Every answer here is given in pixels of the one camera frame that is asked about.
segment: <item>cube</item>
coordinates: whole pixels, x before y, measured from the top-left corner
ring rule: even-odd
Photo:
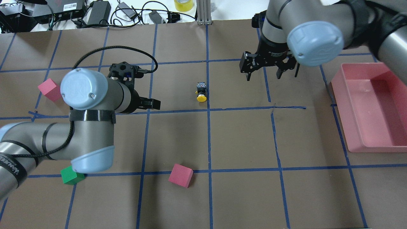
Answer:
[[[82,173],[74,172],[72,166],[69,166],[61,170],[62,182],[66,185],[74,185],[79,181],[85,179],[85,175]]]
[[[53,102],[62,98],[59,85],[56,84],[52,79],[47,79],[44,81],[38,86],[38,89],[43,95],[45,95],[45,97],[49,98]]]
[[[184,188],[188,188],[193,173],[194,171],[192,169],[180,164],[175,164],[168,181]]]

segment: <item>white label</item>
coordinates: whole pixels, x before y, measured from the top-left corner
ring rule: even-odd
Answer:
[[[335,4],[335,3],[339,2],[339,1],[340,0],[321,0],[321,3],[324,6],[329,6],[329,5]]]
[[[63,11],[76,9],[76,3],[70,3],[63,5]]]

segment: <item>yellow and black toy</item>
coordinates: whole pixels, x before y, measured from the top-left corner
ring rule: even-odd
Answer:
[[[206,84],[205,82],[198,82],[197,84],[197,94],[198,102],[205,102],[206,101]]]

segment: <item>pink plastic container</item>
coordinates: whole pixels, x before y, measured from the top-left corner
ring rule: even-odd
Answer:
[[[385,64],[342,64],[332,87],[349,151],[407,152],[407,86]]]

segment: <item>red cube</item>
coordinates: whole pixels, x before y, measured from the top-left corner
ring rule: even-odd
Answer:
[[[188,188],[193,173],[194,171],[192,169],[179,164],[175,164],[168,181]]]
[[[49,98],[53,102],[62,98],[59,85],[56,84],[52,79],[47,79],[44,81],[38,86],[38,89],[43,95],[45,95],[45,97]]]

